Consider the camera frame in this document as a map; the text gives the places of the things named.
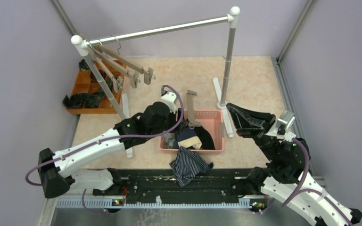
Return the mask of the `beige clip hanger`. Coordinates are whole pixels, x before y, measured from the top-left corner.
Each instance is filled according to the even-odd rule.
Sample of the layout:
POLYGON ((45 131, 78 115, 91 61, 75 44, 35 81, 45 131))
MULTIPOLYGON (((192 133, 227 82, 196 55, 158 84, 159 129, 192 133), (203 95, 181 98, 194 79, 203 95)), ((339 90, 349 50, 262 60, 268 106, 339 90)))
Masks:
POLYGON ((121 71, 118 70, 118 65, 95 48, 88 48, 88 51, 95 57, 95 61, 112 81, 113 90, 115 92, 123 91, 123 77, 121 71))
POLYGON ((115 68, 121 74, 126 76, 130 81, 130 86, 133 89, 138 87, 140 83, 140 74, 142 68, 134 64, 131 60, 121 56, 113 49, 103 45, 91 47, 91 51, 103 62, 106 62, 111 67, 115 68))
POLYGON ((121 43, 117 38, 115 38, 115 40, 118 43, 118 49, 117 50, 113 50, 111 48, 105 47, 103 44, 101 44, 100 50, 103 53, 105 53, 105 54, 119 60, 120 62, 124 63, 127 67, 133 69, 138 74, 143 75, 144 83, 147 84, 147 85, 150 85, 151 81, 156 79, 156 76, 154 75, 154 70, 152 68, 150 68, 150 67, 144 68, 142 65, 140 65, 136 61, 121 55, 121 52, 120 52, 120 49, 122 48, 121 43))
POLYGON ((194 96, 197 96, 197 92, 189 89, 186 91, 188 121, 190 127, 200 127, 201 123, 195 119, 195 111, 193 105, 194 96))

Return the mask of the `navy blue underwear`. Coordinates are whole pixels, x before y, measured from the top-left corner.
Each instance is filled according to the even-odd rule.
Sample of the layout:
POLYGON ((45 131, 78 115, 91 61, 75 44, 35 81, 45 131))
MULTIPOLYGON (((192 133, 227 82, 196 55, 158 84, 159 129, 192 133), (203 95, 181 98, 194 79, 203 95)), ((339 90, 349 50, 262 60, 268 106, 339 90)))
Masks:
POLYGON ((195 150, 201 149, 202 141, 197 136, 194 128, 186 127, 180 134, 175 135, 173 148, 178 149, 179 147, 195 150))

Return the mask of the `black underwear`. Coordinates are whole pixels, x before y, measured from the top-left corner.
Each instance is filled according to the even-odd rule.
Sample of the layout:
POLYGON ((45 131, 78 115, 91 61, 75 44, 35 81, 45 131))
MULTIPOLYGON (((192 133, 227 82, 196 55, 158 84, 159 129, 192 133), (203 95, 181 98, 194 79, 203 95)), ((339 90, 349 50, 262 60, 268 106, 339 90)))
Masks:
POLYGON ((194 131, 202 143, 200 147, 201 150, 215 149, 214 140, 211 134, 203 126, 195 127, 194 131))

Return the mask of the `dark striped underwear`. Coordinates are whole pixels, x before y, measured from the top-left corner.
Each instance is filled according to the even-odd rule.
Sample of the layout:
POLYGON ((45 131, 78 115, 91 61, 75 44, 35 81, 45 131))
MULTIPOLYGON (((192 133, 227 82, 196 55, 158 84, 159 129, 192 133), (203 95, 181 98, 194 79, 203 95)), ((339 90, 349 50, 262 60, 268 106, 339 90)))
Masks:
POLYGON ((169 163, 181 187, 188 185, 196 175, 210 171, 214 164, 206 162, 198 153, 180 147, 176 158, 169 163))

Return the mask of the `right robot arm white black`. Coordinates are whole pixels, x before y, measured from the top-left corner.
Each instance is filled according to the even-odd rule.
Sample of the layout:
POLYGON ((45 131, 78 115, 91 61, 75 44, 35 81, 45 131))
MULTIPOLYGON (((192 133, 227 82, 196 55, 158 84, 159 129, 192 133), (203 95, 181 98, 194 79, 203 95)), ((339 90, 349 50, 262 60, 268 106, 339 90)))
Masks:
POLYGON ((307 142, 291 130, 295 115, 285 110, 279 117, 226 105, 236 133, 250 138, 268 162, 254 167, 235 185, 239 194, 263 194, 279 201, 312 226, 352 226, 362 212, 333 198, 311 175, 307 142))

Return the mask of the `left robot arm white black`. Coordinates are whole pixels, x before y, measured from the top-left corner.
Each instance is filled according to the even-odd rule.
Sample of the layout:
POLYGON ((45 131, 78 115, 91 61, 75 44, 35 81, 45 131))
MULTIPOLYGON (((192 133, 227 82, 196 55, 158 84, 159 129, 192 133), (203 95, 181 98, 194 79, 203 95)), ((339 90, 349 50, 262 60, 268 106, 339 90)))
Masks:
POLYGON ((111 195, 120 193, 123 183, 117 170, 90 170, 84 166, 174 131, 183 116, 183 107, 171 110, 165 103, 155 102, 144 112, 122 120, 80 145, 55 152, 49 148, 41 150, 38 174, 45 198, 56 198, 78 189, 93 189, 111 195))

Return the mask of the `pink plastic basket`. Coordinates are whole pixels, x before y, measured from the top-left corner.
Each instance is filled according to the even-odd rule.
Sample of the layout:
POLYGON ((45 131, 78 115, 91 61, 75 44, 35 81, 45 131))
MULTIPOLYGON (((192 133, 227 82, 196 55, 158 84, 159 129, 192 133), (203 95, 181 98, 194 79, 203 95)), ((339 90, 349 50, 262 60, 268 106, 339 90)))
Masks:
MULTIPOLYGON (((185 114, 185 119, 188 120, 188 114, 187 114, 187 110, 185 110, 184 114, 185 114)), ((218 110, 195 110, 195 119, 197 121, 199 121, 201 123, 201 126, 203 126, 212 136, 213 140, 214 140, 214 145, 215 145, 215 149, 214 150, 195 150, 195 149, 190 149, 192 151, 195 152, 222 152, 225 149, 225 135, 223 132, 223 127, 224 127, 224 123, 223 123, 223 115, 221 111, 218 110)), ((177 151, 178 149, 164 149, 162 147, 163 145, 163 140, 162 137, 160 137, 159 140, 159 149, 162 151, 177 151)))

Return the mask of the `green patterned tie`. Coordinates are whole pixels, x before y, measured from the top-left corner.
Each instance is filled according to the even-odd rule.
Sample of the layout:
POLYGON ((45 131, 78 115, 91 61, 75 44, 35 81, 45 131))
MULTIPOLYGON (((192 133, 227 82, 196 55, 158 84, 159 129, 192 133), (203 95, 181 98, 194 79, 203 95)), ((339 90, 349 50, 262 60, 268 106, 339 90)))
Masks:
POLYGON ((92 88, 92 91, 89 91, 89 94, 85 98, 84 106, 86 108, 98 108, 106 94, 99 84, 91 84, 90 88, 92 88))

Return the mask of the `black rolled cloth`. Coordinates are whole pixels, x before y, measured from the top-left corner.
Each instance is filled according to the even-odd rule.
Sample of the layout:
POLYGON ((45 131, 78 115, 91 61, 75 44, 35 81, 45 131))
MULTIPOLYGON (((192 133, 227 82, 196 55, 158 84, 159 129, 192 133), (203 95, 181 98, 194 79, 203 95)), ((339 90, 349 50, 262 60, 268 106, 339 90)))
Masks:
POLYGON ((62 100, 62 104, 69 109, 81 109, 87 99, 91 97, 88 93, 73 94, 70 97, 65 96, 62 100))

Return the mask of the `orange wooden divider tray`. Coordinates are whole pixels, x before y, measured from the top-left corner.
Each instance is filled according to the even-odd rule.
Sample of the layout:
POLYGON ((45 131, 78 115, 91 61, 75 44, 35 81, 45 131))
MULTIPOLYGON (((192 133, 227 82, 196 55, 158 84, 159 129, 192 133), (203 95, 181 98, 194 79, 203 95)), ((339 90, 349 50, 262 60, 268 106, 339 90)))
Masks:
MULTIPOLYGON (((108 78, 106 73, 100 68, 98 63, 95 63, 95 65, 98 68, 99 72, 101 73, 102 77, 105 79, 106 84, 109 86, 112 94, 115 97, 115 100, 119 104, 121 102, 121 95, 122 95, 123 91, 115 92, 113 90, 112 81, 108 78)), ((90 88, 91 84, 94 84, 94 85, 99 84, 97 82, 96 77, 94 76, 94 74, 91 71, 81 72, 79 70, 79 72, 77 74, 77 78, 76 78, 75 83, 74 83, 74 87, 73 87, 71 95, 79 94, 79 93, 89 93, 89 91, 92 91, 92 88, 90 88)), ((116 110, 113 107, 110 100, 108 99, 107 95, 100 102, 100 105, 99 105, 98 108, 86 108, 85 106, 83 106, 83 108, 81 108, 81 109, 69 109, 69 108, 66 108, 66 109, 70 114, 73 114, 73 115, 79 115, 79 114, 116 114, 116 110)))

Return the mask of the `green patterned rolled cloth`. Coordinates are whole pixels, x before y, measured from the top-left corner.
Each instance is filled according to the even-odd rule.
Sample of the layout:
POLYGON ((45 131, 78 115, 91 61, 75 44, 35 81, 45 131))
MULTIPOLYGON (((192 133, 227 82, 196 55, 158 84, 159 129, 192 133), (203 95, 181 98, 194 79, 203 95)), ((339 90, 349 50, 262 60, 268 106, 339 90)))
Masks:
POLYGON ((79 70, 81 72, 87 72, 87 71, 90 71, 90 68, 88 66, 88 64, 86 63, 86 61, 84 59, 82 59, 79 63, 78 63, 78 67, 79 67, 79 70))

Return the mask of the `white metal clothes rack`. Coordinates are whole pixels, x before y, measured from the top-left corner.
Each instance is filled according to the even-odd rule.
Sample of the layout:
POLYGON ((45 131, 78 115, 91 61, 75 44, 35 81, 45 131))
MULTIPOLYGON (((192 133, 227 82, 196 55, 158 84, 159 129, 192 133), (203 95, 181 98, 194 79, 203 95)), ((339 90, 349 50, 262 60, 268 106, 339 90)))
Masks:
POLYGON ((211 19, 189 22, 184 24, 172 25, 162 28, 156 28, 141 32, 134 32, 129 34, 117 35, 117 36, 109 36, 99 39, 92 39, 86 40, 80 35, 73 35, 71 37, 71 43, 75 46, 81 57, 85 60, 88 67, 94 73, 95 77, 97 78, 98 84, 104 90, 104 93, 108 97, 111 105, 114 107, 116 113, 120 116, 123 120, 127 116, 129 116, 129 108, 128 108, 128 101, 125 101, 126 111, 117 103, 113 94, 110 94, 109 86, 103 82, 103 77, 101 73, 99 73, 98 68, 95 65, 95 62, 98 60, 93 51, 95 50, 94 46, 103 47, 105 44, 109 43, 118 43, 120 44, 121 41, 124 40, 132 40, 136 38, 148 37, 152 35, 168 33, 168 32, 175 32, 180 30, 192 29, 201 26, 208 26, 213 24, 220 24, 220 23, 228 23, 229 24, 229 36, 228 36, 228 44, 227 44, 227 53, 224 57, 225 59, 225 67, 224 67, 224 75, 222 80, 222 85, 220 85, 218 78, 213 78, 213 85, 215 89, 215 94, 217 95, 218 103, 217 108, 221 110, 223 118, 224 118, 224 129, 226 134, 229 138, 234 137, 234 131, 232 129, 230 117, 228 113, 226 113, 226 95, 227 89, 229 84, 229 77, 230 77, 230 69, 231 69, 231 62, 232 62, 232 53, 234 47, 234 40, 235 40, 235 33, 238 24, 238 19, 240 15, 240 8, 237 6, 233 6, 230 9, 230 12, 226 16, 222 17, 215 17, 211 19))

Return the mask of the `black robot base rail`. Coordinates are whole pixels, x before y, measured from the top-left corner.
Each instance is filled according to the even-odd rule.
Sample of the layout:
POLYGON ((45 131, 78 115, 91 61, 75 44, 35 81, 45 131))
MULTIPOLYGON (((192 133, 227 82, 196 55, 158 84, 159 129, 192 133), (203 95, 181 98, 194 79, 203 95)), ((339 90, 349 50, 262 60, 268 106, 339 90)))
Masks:
POLYGON ((109 198, 105 209, 120 208, 242 208, 265 210, 272 200, 259 191, 251 169, 210 169, 198 173, 185 185, 171 169, 110 169, 115 182, 106 190, 87 190, 85 204, 95 208, 93 198, 109 198))

